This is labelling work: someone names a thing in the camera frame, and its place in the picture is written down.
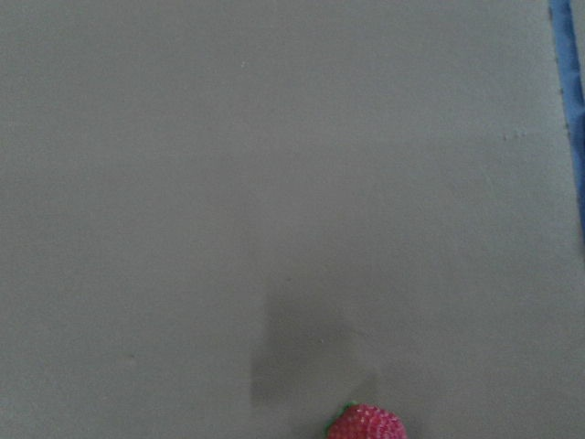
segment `blue edge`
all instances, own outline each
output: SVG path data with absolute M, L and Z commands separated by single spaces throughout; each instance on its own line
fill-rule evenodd
M 570 0 L 550 0 L 550 15 L 557 46 L 558 75 L 563 90 L 565 117 L 573 155 L 582 237 L 585 239 L 585 104 Z

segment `red strawberry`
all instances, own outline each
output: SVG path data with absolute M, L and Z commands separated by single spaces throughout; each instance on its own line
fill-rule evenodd
M 399 417 L 365 404 L 348 404 L 325 432 L 326 439 L 408 439 Z

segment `blue tape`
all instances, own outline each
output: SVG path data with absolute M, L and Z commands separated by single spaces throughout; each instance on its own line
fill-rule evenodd
M 550 14 L 557 46 L 558 75 L 565 102 L 565 118 L 569 126 L 581 227 L 585 238 L 585 104 L 570 0 L 550 0 Z

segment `gray cardboard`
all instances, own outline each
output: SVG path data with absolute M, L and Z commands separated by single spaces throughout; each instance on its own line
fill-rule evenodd
M 585 437 L 548 3 L 0 13 L 0 437 Z

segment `red berry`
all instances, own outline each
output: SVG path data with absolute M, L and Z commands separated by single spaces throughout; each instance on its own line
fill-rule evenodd
M 346 407 L 326 434 L 326 439 L 408 439 L 396 414 L 365 404 Z

